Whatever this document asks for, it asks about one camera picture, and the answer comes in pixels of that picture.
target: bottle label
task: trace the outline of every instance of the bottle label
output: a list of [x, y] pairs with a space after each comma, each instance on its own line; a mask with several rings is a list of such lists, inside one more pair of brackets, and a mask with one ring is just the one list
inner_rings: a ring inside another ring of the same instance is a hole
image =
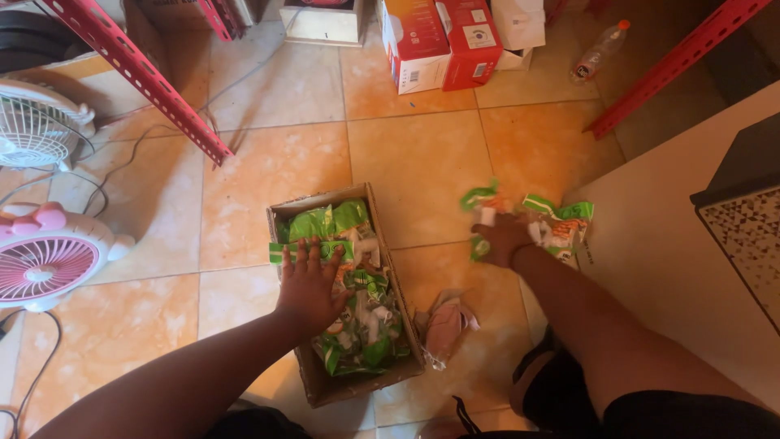
[[578, 77], [581, 77], [581, 78], [587, 78], [588, 75], [590, 75], [590, 70], [587, 67], [583, 66], [583, 65], [577, 66], [577, 68], [574, 69], [574, 72], [576, 73], [576, 75]]

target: tile floor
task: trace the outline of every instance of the tile floor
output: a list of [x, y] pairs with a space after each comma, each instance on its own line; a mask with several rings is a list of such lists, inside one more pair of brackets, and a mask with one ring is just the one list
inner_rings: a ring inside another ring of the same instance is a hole
[[[482, 330], [464, 337], [445, 371], [362, 398], [310, 409], [292, 354], [258, 377], [246, 398], [284, 410], [321, 438], [411, 439], [428, 419], [454, 414], [451, 394], [465, 399], [483, 430], [527, 428], [507, 402], [511, 370], [531, 346], [520, 283], [467, 262], [470, 219], [457, 199], [497, 175], [514, 199], [530, 191], [557, 202], [654, 146], [646, 135], [653, 129], [640, 117], [600, 141], [581, 132], [614, 98], [607, 73], [586, 87], [566, 77], [598, 23], [564, 16], [528, 72], [499, 72], [473, 91], [398, 96], [372, 20], [362, 48], [285, 44], [260, 72], [220, 95], [281, 41], [273, 12], [234, 43], [207, 32], [169, 40], [175, 86], [196, 108], [213, 99], [209, 109], [236, 157], [212, 169], [184, 136], [156, 127], [169, 124], [150, 109], [98, 132], [95, 157], [78, 166], [78, 174], [101, 179], [153, 129], [133, 163], [108, 181], [101, 216], [138, 245], [55, 309], [62, 347], [26, 410], [24, 437], [122, 373], [270, 312], [278, 282], [268, 265], [265, 208], [363, 181], [374, 185], [410, 308], [427, 309], [442, 288], [468, 288], [464, 300]], [[679, 106], [679, 99], [669, 95], [647, 111]], [[701, 111], [696, 99], [688, 102], [695, 123]], [[0, 188], [39, 176], [3, 169]], [[81, 212], [92, 190], [61, 176], [13, 200], [56, 200]], [[102, 203], [98, 197], [87, 211]], [[18, 405], [54, 336], [45, 316], [16, 321], [0, 343], [0, 405]]]

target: electric fan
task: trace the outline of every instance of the electric fan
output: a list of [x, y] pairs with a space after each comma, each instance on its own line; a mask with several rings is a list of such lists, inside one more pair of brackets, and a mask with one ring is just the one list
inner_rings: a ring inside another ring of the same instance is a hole
[[91, 216], [58, 202], [11, 203], [0, 209], [0, 308], [42, 312], [135, 245]]
[[55, 164], [72, 169], [69, 156], [79, 134], [92, 137], [94, 110], [45, 87], [0, 80], [0, 165], [25, 168]]

